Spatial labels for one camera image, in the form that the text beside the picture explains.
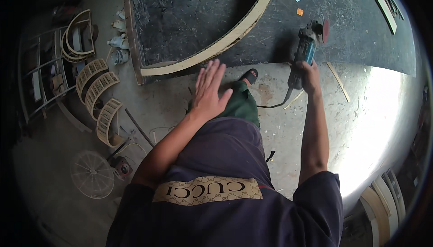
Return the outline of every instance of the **metal rack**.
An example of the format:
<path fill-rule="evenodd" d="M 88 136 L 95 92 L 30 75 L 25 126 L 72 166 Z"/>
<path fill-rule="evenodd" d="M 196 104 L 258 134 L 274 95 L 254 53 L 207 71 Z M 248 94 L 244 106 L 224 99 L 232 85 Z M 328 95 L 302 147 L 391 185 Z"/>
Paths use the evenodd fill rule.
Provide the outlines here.
<path fill-rule="evenodd" d="M 37 49 L 36 49 L 36 67 L 25 74 L 22 74 L 22 65 L 21 64 L 22 64 L 22 55 L 23 55 L 23 38 L 22 37 L 20 38 L 19 50 L 18 50 L 18 67 L 17 67 L 18 90 L 19 90 L 19 97 L 21 100 L 21 106 L 23 108 L 23 114 L 24 114 L 26 124 L 28 124 L 28 122 L 41 109 L 46 109 L 47 105 L 52 103 L 56 98 L 64 96 L 67 92 L 69 92 L 75 88 L 75 85 L 70 86 L 68 84 L 68 79 L 67 79 L 66 74 L 65 74 L 64 64 L 63 64 L 63 59 L 62 59 L 61 38 L 62 38 L 63 32 L 66 29 L 67 29 L 67 26 L 55 28 L 55 29 L 46 31 L 44 33 L 41 33 L 39 35 L 36 35 L 32 38 L 27 39 L 27 41 L 31 41 L 34 39 L 37 40 L 36 44 L 32 45 L 29 48 L 29 49 L 32 49 L 35 46 L 37 47 Z M 54 43 L 53 44 L 53 47 L 54 47 L 53 57 L 54 58 L 47 61 L 46 63 L 41 64 L 41 60 L 40 60 L 41 36 L 43 36 L 45 34 L 49 34 L 49 33 L 51 33 L 51 34 L 54 33 L 54 41 L 53 41 L 53 43 Z M 55 64 L 55 75 L 62 74 L 64 90 L 62 92 L 60 92 L 59 94 L 55 95 L 54 97 L 47 99 L 45 89 L 44 89 L 43 80 L 42 80 L 41 69 L 43 67 L 46 67 L 46 66 L 52 66 L 53 63 Z M 38 79 L 37 83 L 39 83 L 39 89 L 40 89 L 41 100 L 42 100 L 42 104 L 39 107 L 37 107 L 34 111 L 29 111 L 27 109 L 24 90 L 23 90 L 23 79 L 29 77 L 30 75 L 33 75 L 33 78 L 35 78 L 37 76 L 37 79 Z"/>

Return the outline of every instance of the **angle grinder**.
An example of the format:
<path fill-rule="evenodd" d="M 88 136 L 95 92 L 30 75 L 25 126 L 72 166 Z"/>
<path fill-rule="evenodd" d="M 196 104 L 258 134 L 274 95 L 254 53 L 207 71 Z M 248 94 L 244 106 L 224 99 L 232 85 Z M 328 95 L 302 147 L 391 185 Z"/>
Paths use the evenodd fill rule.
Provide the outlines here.
<path fill-rule="evenodd" d="M 311 65 L 317 45 L 320 43 L 326 43 L 328 41 L 329 21 L 326 19 L 323 24 L 320 24 L 316 20 L 311 20 L 305 28 L 299 30 L 298 36 L 299 45 L 295 53 L 294 63 L 297 61 L 306 61 L 309 65 Z M 289 89 L 287 90 L 286 97 L 284 98 L 283 102 L 273 106 L 257 105 L 257 107 L 271 109 L 282 106 L 290 98 L 293 89 L 300 90 L 304 87 L 304 72 L 295 65 L 292 66 L 287 85 L 289 86 Z"/>

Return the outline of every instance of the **hand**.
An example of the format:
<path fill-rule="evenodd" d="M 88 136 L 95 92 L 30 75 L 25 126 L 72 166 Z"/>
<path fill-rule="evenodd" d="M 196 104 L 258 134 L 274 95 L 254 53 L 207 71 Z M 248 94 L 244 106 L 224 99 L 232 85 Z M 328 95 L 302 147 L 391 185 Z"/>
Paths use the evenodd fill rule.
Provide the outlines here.
<path fill-rule="evenodd" d="M 228 89 L 221 99 L 218 97 L 218 88 L 225 70 L 226 65 L 219 65 L 219 60 L 215 59 L 209 61 L 207 68 L 200 69 L 198 74 L 191 112 L 206 122 L 222 113 L 232 96 L 233 89 Z"/>
<path fill-rule="evenodd" d="M 306 61 L 297 61 L 296 66 L 304 71 L 304 90 L 308 95 L 322 94 L 319 83 L 319 69 L 316 61 L 309 65 Z"/>

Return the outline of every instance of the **navy t-shirt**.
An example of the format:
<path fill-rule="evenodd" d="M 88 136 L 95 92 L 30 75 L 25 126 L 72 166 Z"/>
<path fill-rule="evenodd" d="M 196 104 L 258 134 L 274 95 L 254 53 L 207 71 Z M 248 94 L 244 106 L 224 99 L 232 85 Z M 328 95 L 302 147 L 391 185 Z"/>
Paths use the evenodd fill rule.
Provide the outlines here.
<path fill-rule="evenodd" d="M 196 133 L 155 191 L 125 188 L 106 245 L 338 246 L 342 229 L 338 175 L 312 176 L 290 201 L 271 184 L 257 126 L 222 117 Z"/>

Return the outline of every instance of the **foot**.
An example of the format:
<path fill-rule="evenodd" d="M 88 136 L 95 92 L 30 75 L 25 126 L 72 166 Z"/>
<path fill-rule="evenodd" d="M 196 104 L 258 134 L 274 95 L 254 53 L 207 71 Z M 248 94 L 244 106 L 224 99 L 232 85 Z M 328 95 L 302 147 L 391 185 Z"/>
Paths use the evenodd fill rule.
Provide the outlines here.
<path fill-rule="evenodd" d="M 253 74 L 257 78 L 256 72 L 254 72 L 253 70 L 250 70 L 250 72 L 251 72 L 251 74 Z M 241 81 L 245 82 L 247 87 L 251 86 L 251 83 L 249 82 L 249 80 L 246 77 L 241 79 Z"/>

